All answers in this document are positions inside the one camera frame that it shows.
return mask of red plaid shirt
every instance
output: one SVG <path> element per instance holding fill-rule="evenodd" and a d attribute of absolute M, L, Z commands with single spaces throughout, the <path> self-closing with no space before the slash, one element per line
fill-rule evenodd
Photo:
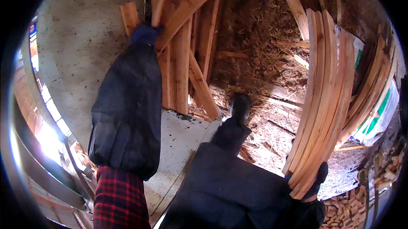
<path fill-rule="evenodd" d="M 151 228 L 143 182 L 133 173 L 100 166 L 94 228 Z"/>

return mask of black pants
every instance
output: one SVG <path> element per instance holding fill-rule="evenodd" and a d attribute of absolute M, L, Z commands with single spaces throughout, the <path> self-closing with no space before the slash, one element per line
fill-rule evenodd
<path fill-rule="evenodd" d="M 251 129 L 241 125 L 237 118 L 227 119 L 215 132 L 210 141 L 223 150 L 237 156 L 241 150 L 243 142 L 251 134 Z"/>

